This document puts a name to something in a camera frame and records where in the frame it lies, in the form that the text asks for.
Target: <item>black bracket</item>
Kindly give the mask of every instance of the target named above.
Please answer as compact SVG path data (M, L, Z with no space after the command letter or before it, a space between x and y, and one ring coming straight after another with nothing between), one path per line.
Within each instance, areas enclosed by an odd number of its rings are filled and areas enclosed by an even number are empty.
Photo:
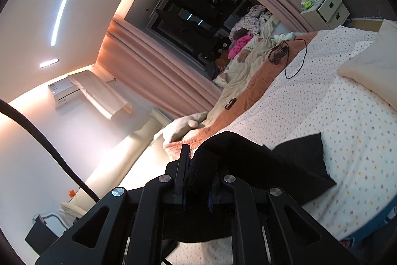
M113 189L55 241L36 265L160 265L164 214L185 210L183 180L189 161L190 147L184 145L179 162L167 167L169 174L150 180L143 188ZM357 264L282 189L252 188L230 175L225 166L218 166L212 180L208 207L212 213L230 213L235 265L267 265L269 260L273 265Z

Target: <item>stuffed animal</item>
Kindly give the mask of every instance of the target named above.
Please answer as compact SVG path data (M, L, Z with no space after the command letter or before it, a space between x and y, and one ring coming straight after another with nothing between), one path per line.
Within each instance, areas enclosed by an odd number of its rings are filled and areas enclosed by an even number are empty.
M157 139L163 135L164 144L179 141L190 130L197 128L207 118L207 114L208 112L202 112L178 118L161 129L153 138Z

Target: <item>air conditioner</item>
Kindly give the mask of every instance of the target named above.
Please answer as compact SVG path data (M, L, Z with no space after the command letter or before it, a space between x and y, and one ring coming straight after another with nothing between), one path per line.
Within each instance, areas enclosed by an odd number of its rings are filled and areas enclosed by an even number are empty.
M48 99L54 108L58 108L72 101L79 95L79 88L68 78L59 80L48 86Z

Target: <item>green object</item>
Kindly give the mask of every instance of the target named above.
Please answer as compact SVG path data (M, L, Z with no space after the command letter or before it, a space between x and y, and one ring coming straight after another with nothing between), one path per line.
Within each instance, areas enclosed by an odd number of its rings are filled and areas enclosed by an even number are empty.
M306 10L306 9L309 9L309 8L311 8L311 6L313 6L313 1L312 0L307 0L307 1L305 1L303 4L302 4L302 6L303 6L303 8Z

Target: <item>cream blanket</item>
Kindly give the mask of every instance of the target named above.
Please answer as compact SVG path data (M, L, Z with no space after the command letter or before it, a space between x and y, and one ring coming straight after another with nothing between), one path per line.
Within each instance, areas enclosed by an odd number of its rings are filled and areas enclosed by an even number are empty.
M278 23L279 20L273 15L267 22L262 24L259 37L263 38L263 40L248 54L245 62L240 64L241 70L223 89L214 108L209 111L207 119L201 123L201 128L211 126L230 99L237 97L245 90L251 77L262 65L271 49L271 34ZM191 130L182 140L185 141L191 138L197 131L197 129Z

